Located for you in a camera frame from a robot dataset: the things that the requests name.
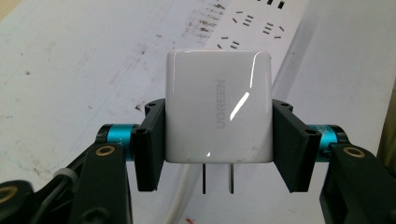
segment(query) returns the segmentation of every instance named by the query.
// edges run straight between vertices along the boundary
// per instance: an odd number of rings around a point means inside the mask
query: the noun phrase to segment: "screw hole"
[[[105,146],[105,147],[99,147],[98,149],[96,149],[95,153],[96,156],[108,156],[111,153],[113,153],[116,149],[112,146]]]
[[[277,7],[277,8],[279,8],[279,9],[282,9],[282,7],[285,5],[285,2],[284,1],[281,1],[280,3],[279,3],[279,6]]]
[[[14,197],[17,191],[18,188],[16,186],[5,186],[0,188],[0,204]]]
[[[353,156],[356,158],[363,158],[366,156],[363,151],[354,147],[344,147],[344,152],[349,156]]]
[[[95,207],[86,211],[80,217],[81,224],[88,224],[88,223],[107,223],[110,219],[110,214],[107,209],[102,207]]]

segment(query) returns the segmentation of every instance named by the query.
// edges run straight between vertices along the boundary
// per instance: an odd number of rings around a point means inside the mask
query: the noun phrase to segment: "outlet socket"
[[[274,82],[307,3],[308,0],[234,0],[205,48],[266,50],[272,58]]]

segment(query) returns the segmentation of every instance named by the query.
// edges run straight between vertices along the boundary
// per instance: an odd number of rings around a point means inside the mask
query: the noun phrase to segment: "white cable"
[[[164,224],[173,224],[175,222],[175,218],[177,217],[177,213],[180,210],[180,206],[183,203],[184,195],[187,191],[191,167],[191,164],[185,164],[183,166],[183,172],[181,173],[180,181],[178,182],[176,195],[174,197],[174,200],[172,201],[172,206],[169,209]]]

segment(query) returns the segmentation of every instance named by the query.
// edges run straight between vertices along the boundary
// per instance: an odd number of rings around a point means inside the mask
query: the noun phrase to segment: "ugreen logo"
[[[217,80],[216,109],[217,128],[223,129],[225,127],[225,80]]]

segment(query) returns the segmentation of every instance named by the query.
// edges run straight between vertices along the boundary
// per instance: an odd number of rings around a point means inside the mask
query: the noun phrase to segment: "metal rod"
[[[206,164],[202,164],[202,193],[206,194]]]
[[[230,164],[230,193],[233,194],[233,163]]]

